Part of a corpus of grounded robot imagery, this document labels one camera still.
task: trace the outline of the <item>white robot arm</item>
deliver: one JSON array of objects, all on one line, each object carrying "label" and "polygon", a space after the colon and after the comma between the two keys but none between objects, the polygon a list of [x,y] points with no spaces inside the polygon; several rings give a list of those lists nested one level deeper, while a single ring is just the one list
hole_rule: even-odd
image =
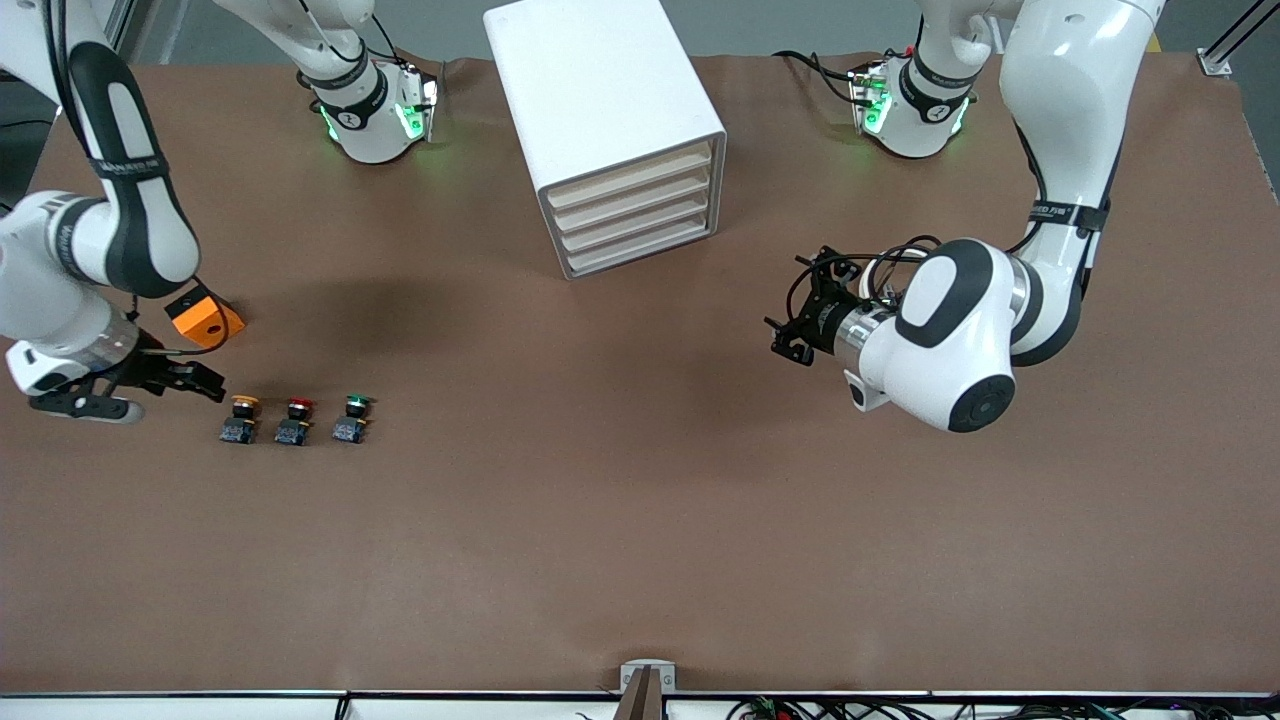
[{"label": "white robot arm", "polygon": [[214,1],[293,60],[351,159],[385,163],[430,141],[436,79],[397,55],[372,56],[356,33],[372,19],[374,0]]},{"label": "white robot arm", "polygon": [[[799,316],[769,322],[776,352],[801,364],[812,363],[814,348],[836,355],[860,410],[891,401],[936,428],[980,429],[1012,401],[1012,366],[1052,357],[1075,332],[1110,210],[1129,97],[1164,0],[1019,5],[1000,85],[1041,186],[1027,237],[1010,252],[969,238],[942,243],[920,261],[900,304],[850,292],[846,284],[861,272],[856,260],[867,258],[823,249],[806,261],[812,292]],[[973,9],[966,0],[956,6]],[[964,23],[952,22],[952,32],[956,27]],[[946,46],[933,50],[940,38]],[[927,19],[914,58],[955,73],[946,59],[960,53],[946,47],[973,50],[973,42],[969,35],[931,35]],[[915,82],[909,72],[900,76]],[[943,127],[925,145],[925,135],[910,129],[925,127],[920,114],[890,111],[881,129],[904,115],[899,127],[908,129],[893,137],[919,141],[914,151],[928,154],[934,145],[937,151],[950,137]]]},{"label": "white robot arm", "polygon": [[106,197],[37,192],[0,218],[0,334],[18,341],[9,370],[33,407],[73,418],[140,419],[141,406],[111,396],[118,386],[221,401],[220,375],[174,361],[92,287],[163,297],[195,275],[200,249],[133,74],[86,0],[56,8],[0,0],[0,68],[67,110]]}]

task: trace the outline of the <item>brown table surface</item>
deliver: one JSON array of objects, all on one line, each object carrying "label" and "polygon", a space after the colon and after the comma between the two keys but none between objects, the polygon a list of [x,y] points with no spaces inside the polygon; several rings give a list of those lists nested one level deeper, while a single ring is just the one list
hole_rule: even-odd
[{"label": "brown table surface", "polygon": [[[202,277],[250,319],[207,361],[268,432],[317,400],[320,439],[0,392],[0,688],[584,689],[662,656],[691,689],[1275,689],[1280,211],[1236,87],[1147,56],[1078,336],[948,436],[856,413],[762,318],[823,243],[1020,237],[998,68],[908,161],[795,63],[695,64],[721,232],[577,282],[490,63],[451,63],[442,142],[383,167],[292,68],[140,68]],[[97,192],[65,128],[35,186]],[[364,446],[326,438],[349,392]]]}]

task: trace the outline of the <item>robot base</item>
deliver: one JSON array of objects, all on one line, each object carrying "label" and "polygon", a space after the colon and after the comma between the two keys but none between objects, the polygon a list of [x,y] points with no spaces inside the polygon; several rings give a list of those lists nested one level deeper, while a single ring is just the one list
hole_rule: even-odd
[{"label": "robot base", "polygon": [[854,123],[858,131],[876,138],[886,150],[902,158],[928,158],[942,150],[960,124],[969,100],[941,123],[920,119],[915,108],[908,105],[897,90],[897,77],[906,59],[893,58],[873,65],[865,73],[849,78],[850,97],[867,100],[870,108],[854,105]]},{"label": "robot base", "polygon": [[365,127],[348,128],[347,122],[358,127],[358,118],[348,119],[343,113],[330,117],[324,106],[320,108],[329,137],[342,146],[348,158],[367,165],[389,163],[415,142],[431,141],[439,85],[413,65],[398,67],[380,60],[374,60],[374,65],[388,76],[390,87],[397,90],[369,117]]}]

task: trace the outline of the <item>cable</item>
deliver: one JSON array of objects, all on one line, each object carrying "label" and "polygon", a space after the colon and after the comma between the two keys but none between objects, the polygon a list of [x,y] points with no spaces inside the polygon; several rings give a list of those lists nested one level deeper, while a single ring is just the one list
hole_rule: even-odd
[{"label": "cable", "polygon": [[397,65],[408,64],[408,61],[404,60],[404,58],[399,56],[399,51],[396,50],[396,44],[392,42],[392,36],[387,35],[387,28],[383,27],[383,20],[379,20],[378,15],[372,15],[372,18],[374,18],[374,24],[378,26],[378,32],[383,33],[383,40],[387,41],[387,47],[390,50],[390,55],[385,55],[376,50],[370,50],[370,53],[378,55],[379,58],[387,58],[388,60],[393,60]]},{"label": "cable", "polygon": [[44,119],[40,119],[40,118],[31,119],[31,120],[18,120],[15,123],[4,123],[3,126],[0,126],[0,129],[4,129],[4,128],[15,128],[15,127],[20,127],[20,126],[36,126],[36,124],[40,124],[40,126],[52,126],[54,120],[44,120]]},{"label": "cable", "polygon": [[[897,247],[891,247],[891,249],[886,250],[884,251],[884,255],[886,255],[884,260],[872,260],[870,263],[867,264],[865,273],[863,274],[863,278],[858,283],[858,293],[861,297],[864,297],[867,300],[872,300],[872,301],[876,301],[877,299],[879,299],[881,297],[881,292],[884,290],[884,284],[888,283],[888,278],[893,274],[893,269],[897,268],[899,263],[901,263],[902,260],[908,259],[908,252],[911,252],[913,254],[911,258],[919,259],[919,260],[923,260],[931,252],[933,252],[933,250],[931,250],[928,247],[922,247],[920,242],[932,242],[933,243],[933,250],[937,250],[938,247],[942,246],[942,241],[938,240],[937,236],[918,234],[918,236],[913,237],[910,241],[908,241],[904,245],[899,245]],[[888,255],[893,254],[895,251],[897,252],[896,256],[890,258]],[[888,269],[888,274],[884,275],[884,279],[882,279],[879,283],[877,283],[876,282],[876,266],[879,265],[882,261],[886,261],[886,260],[891,263],[890,264],[890,269]]]},{"label": "cable", "polygon": [[728,714],[724,715],[724,720],[733,720],[733,715],[736,715],[739,710],[742,710],[744,707],[748,707],[749,705],[751,705],[751,701],[748,701],[748,700],[740,701],[737,705],[735,705],[733,707],[728,708]]},{"label": "cable", "polygon": [[[791,287],[787,290],[787,320],[788,322],[795,322],[795,319],[796,319],[794,306],[795,306],[795,295],[796,295],[796,291],[800,290],[800,284],[804,283],[804,281],[806,278],[809,278],[810,275],[815,274],[822,268],[826,268],[827,265],[831,265],[833,263],[850,261],[849,263],[850,264],[850,269],[852,270],[854,277],[856,278],[859,275],[859,273],[863,272],[863,266],[859,265],[858,263],[852,263],[851,260],[884,260],[890,252],[892,252],[895,250],[899,250],[900,247],[902,247],[902,246],[900,245],[897,247],[890,249],[890,250],[887,250],[884,252],[879,252],[877,255],[870,255],[870,254],[832,255],[831,258],[823,258],[822,260],[818,260],[817,263],[809,264],[800,273],[800,277],[797,277],[795,279],[795,282],[791,283]],[[893,259],[892,261],[893,263],[920,263],[920,259],[916,259],[916,258],[899,258],[899,259]],[[876,299],[868,299],[868,300],[870,300],[872,302],[879,302]]]},{"label": "cable", "polygon": [[200,350],[143,350],[146,355],[161,355],[164,357],[191,357],[193,355],[207,355],[219,347],[227,345],[227,341],[232,337],[230,328],[227,323],[227,309],[223,307],[221,299],[214,295],[209,286],[200,279],[200,275],[192,275],[191,279],[196,283],[196,287],[202,290],[205,295],[214,300],[214,305],[218,306],[218,319],[221,322],[223,336],[218,338],[218,342],[209,347],[202,347]]},{"label": "cable", "polygon": [[827,88],[831,90],[831,92],[835,94],[836,97],[840,97],[845,102],[849,102],[850,105],[856,105],[859,108],[870,108],[872,106],[872,104],[870,104],[869,100],[855,99],[855,97],[851,97],[851,96],[845,95],[844,92],[841,92],[840,88],[836,87],[836,83],[833,83],[831,81],[832,79],[841,79],[841,81],[849,82],[849,74],[847,73],[837,73],[836,70],[833,70],[831,68],[823,67],[822,60],[818,59],[818,54],[817,53],[812,53],[808,58],[805,58],[804,55],[796,53],[795,50],[780,50],[780,51],[774,53],[773,56],[774,58],[791,58],[791,59],[800,60],[810,70],[818,73],[818,76],[822,78],[822,82],[827,83]]},{"label": "cable", "polygon": [[833,78],[833,79],[849,79],[849,76],[846,76],[844,73],[838,73],[838,72],[836,72],[836,70],[833,70],[831,68],[823,67],[822,63],[818,61],[818,54],[817,53],[814,53],[813,56],[808,56],[808,55],[801,55],[801,54],[796,53],[795,50],[778,50],[777,53],[773,54],[773,56],[774,58],[791,58],[792,60],[800,60],[801,63],[804,63],[805,65],[808,65],[809,69],[812,69],[812,70],[814,70],[817,73],[822,73],[822,74],[824,74],[824,76],[827,76],[829,78]]},{"label": "cable", "polygon": [[360,40],[360,54],[357,54],[355,58],[348,58],[342,53],[338,53],[338,49],[334,47],[333,42],[329,41],[329,36],[325,35],[324,28],[320,27],[320,20],[317,20],[316,17],[311,14],[311,8],[307,8],[307,0],[298,0],[298,5],[302,5],[302,12],[307,14],[307,19],[311,20],[311,26],[316,28],[317,33],[320,33],[320,40],[329,46],[329,50],[332,50],[333,54],[337,55],[339,60],[344,63],[360,61],[360,54],[367,50],[367,47],[365,46],[365,38],[360,37],[358,35],[356,36],[356,38]]},{"label": "cable", "polygon": [[[1023,135],[1023,128],[1018,127],[1018,123],[1014,123],[1014,129],[1018,131],[1018,141],[1023,143],[1023,152],[1027,154],[1027,167],[1032,170],[1032,176],[1036,177],[1036,191],[1039,193],[1037,196],[1037,200],[1046,200],[1048,197],[1048,191],[1044,188],[1044,176],[1041,173],[1039,160],[1036,159],[1036,152],[1032,151],[1030,143],[1027,142],[1027,136]],[[1014,245],[1005,252],[1012,255],[1014,252],[1018,252],[1019,250],[1025,247],[1027,243],[1030,242],[1033,237],[1036,237],[1036,233],[1039,232],[1043,224],[1044,223],[1042,223],[1041,220],[1036,220],[1032,228],[1027,231],[1027,236],[1023,237],[1023,240],[1018,241],[1016,245]]]},{"label": "cable", "polygon": [[67,59],[67,0],[59,0],[58,3],[59,22],[54,22],[54,0],[44,0],[40,9],[45,20],[45,45],[49,50],[49,69],[54,76],[54,87],[58,91],[58,101],[63,106],[63,111],[67,115],[67,122],[72,126],[72,132],[76,133],[76,140],[79,141],[81,147],[84,150],[84,155],[90,155],[88,142],[84,140],[84,128],[79,122],[79,110],[76,105],[76,95],[72,92],[70,73],[68,69]]},{"label": "cable", "polygon": [[[1249,15],[1252,15],[1253,12],[1257,10],[1261,5],[1262,5],[1262,0],[1258,0],[1257,3],[1254,3],[1253,6],[1249,8],[1249,10],[1247,13],[1244,13],[1243,15],[1239,17],[1239,19],[1235,20],[1235,24],[1233,24],[1230,29],[1228,29],[1225,33],[1222,33],[1222,37],[1217,38],[1217,42],[1213,44],[1213,47],[1208,49],[1208,53],[1206,53],[1206,55],[1212,55],[1213,50],[1217,49],[1217,46],[1221,45],[1224,40],[1226,40],[1226,36],[1231,35],[1231,32],[1235,28],[1240,27],[1240,23],[1243,23],[1245,18],[1248,18]],[[1228,47],[1226,53],[1222,53],[1222,56],[1226,58],[1226,56],[1230,56],[1231,53],[1235,53],[1235,49],[1239,47],[1240,44],[1243,44],[1245,40],[1248,40],[1251,35],[1253,35],[1254,32],[1257,32],[1257,29],[1260,27],[1262,27],[1263,23],[1266,23],[1268,19],[1271,19],[1271,15],[1274,15],[1276,10],[1280,10],[1280,5],[1275,5],[1270,10],[1267,10],[1267,13],[1265,15],[1262,15],[1262,19],[1260,19],[1256,23],[1253,23],[1253,27],[1251,27],[1249,29],[1244,31],[1244,35],[1242,35],[1240,38],[1236,40],[1234,45],[1231,45],[1230,47]]]}]

